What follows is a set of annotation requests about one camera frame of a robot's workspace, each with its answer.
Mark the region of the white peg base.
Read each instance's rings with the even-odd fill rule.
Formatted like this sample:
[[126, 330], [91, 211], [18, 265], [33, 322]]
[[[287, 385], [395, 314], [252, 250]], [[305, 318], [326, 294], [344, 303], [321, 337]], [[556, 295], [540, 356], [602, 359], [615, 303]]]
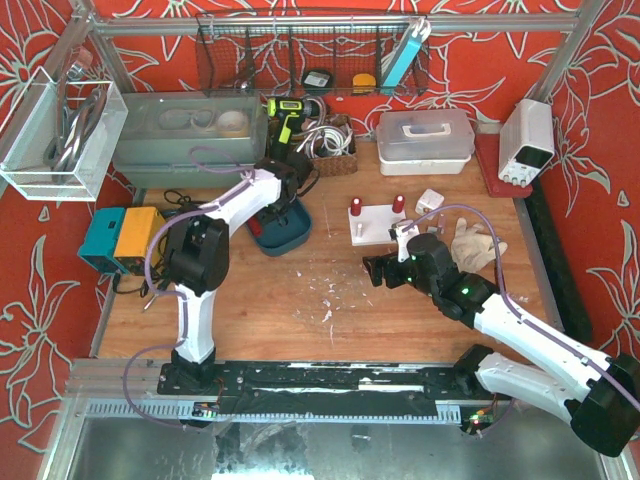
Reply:
[[405, 209], [401, 214], [392, 212], [392, 204], [365, 205], [362, 213], [352, 217], [347, 210], [351, 244], [354, 247], [384, 245], [393, 242], [389, 230], [392, 225], [406, 219]]

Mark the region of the red spring three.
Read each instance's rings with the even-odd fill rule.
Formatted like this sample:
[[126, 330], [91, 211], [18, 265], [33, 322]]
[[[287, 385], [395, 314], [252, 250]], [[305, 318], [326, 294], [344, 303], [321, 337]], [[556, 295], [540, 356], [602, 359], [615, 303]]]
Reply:
[[355, 197], [351, 201], [351, 205], [349, 208], [349, 213], [352, 217], [358, 217], [362, 213], [362, 199], [359, 197]]

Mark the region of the red spring one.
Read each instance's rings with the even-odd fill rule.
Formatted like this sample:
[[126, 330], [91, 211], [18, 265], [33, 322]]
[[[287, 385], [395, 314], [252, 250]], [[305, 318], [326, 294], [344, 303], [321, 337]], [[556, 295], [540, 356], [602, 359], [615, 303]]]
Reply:
[[404, 212], [404, 207], [405, 207], [405, 202], [406, 199], [403, 195], [397, 195], [394, 198], [393, 204], [392, 204], [392, 212], [395, 214], [401, 214]]

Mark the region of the red spring four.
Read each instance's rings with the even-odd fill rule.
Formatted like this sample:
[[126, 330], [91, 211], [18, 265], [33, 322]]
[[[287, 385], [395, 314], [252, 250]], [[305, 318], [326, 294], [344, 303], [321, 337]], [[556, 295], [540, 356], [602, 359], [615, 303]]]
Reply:
[[247, 226], [254, 238], [260, 238], [264, 233], [262, 223], [257, 218], [249, 219]]

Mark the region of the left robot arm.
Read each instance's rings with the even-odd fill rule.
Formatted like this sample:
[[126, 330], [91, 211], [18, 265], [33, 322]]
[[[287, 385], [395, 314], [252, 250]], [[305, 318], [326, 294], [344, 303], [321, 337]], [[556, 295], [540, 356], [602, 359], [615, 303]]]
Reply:
[[182, 210], [169, 225], [164, 265], [179, 305], [169, 373], [178, 382], [208, 386], [215, 379], [214, 302], [229, 271], [232, 236], [243, 225], [256, 237], [289, 231], [299, 197], [308, 191], [304, 184], [313, 174], [304, 154], [264, 158], [225, 194]]

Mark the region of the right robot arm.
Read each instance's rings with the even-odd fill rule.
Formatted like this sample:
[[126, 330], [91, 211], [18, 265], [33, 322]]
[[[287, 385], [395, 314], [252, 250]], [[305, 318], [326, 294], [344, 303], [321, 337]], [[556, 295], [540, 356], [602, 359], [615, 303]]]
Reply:
[[501, 295], [491, 281], [462, 272], [435, 235], [398, 240], [397, 252], [366, 256], [373, 286], [409, 285], [459, 321], [527, 359], [513, 361], [475, 345], [455, 367], [462, 389], [481, 388], [550, 413], [591, 449], [619, 456], [639, 429], [639, 362], [575, 341]]

